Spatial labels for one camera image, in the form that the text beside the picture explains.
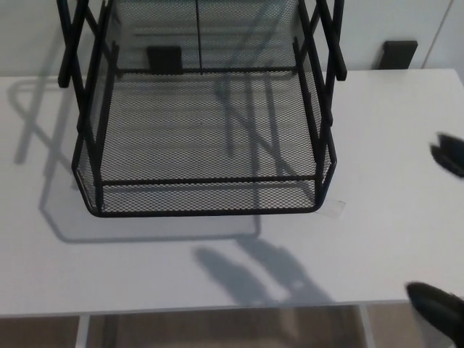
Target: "white tabletop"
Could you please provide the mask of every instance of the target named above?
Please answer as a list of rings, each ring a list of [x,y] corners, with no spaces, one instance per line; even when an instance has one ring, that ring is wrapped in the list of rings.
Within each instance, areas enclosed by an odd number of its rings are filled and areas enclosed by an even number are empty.
[[[72,93],[0,79],[0,315],[402,300],[412,280],[464,295],[464,185],[429,153],[437,131],[464,136],[454,71],[350,72],[326,204],[256,218],[91,216]]]

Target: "wire mesh tray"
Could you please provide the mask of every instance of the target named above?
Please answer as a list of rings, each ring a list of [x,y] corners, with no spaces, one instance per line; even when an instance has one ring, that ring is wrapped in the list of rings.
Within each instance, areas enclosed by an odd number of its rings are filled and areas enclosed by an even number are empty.
[[[71,23],[59,84],[80,117],[72,170],[101,217],[312,212],[336,165],[331,137],[343,2],[88,0]],[[312,33],[330,50],[326,83]],[[85,88],[77,51],[96,40]]]

